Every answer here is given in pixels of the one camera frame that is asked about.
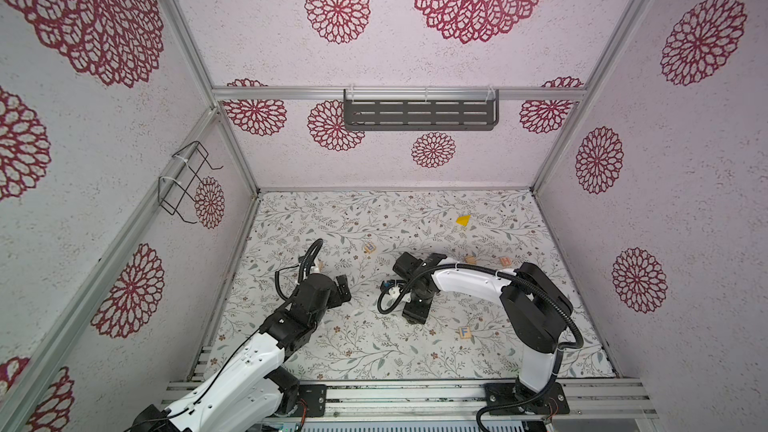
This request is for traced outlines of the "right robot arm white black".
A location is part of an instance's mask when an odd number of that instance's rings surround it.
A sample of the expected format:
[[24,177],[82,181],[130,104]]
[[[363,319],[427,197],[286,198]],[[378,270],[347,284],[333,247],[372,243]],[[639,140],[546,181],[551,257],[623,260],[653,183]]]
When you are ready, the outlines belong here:
[[441,292],[464,294],[501,306],[523,344],[517,387],[534,396],[556,381],[567,350],[579,350],[584,337],[572,318],[569,298],[539,266],[524,262],[516,269],[494,270],[433,253],[419,259],[401,254],[394,266],[396,280],[380,286],[377,311],[388,315],[408,299],[403,316],[424,324],[434,297]]

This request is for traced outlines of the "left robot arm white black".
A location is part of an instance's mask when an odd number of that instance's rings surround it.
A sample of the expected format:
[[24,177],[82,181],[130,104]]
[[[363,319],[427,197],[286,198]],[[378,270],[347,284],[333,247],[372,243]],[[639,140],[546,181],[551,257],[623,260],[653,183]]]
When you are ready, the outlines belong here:
[[351,300],[345,276],[313,273],[323,246],[315,240],[301,257],[291,295],[270,314],[224,365],[164,409],[145,408],[130,431],[245,431],[297,407],[299,380],[283,364],[315,333],[329,309]]

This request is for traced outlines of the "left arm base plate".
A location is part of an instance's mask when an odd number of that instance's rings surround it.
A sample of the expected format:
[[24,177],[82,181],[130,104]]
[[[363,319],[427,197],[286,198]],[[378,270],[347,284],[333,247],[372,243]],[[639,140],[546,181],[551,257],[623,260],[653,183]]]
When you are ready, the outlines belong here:
[[325,415],[328,387],[326,384],[299,384],[287,397],[287,416],[301,419]]

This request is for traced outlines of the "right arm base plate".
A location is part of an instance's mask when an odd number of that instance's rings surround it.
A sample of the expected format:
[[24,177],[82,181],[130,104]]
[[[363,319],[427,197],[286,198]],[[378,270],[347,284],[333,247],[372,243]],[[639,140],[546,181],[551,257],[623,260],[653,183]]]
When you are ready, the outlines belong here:
[[560,383],[533,392],[518,382],[486,383],[486,405],[491,415],[567,415],[570,406]]

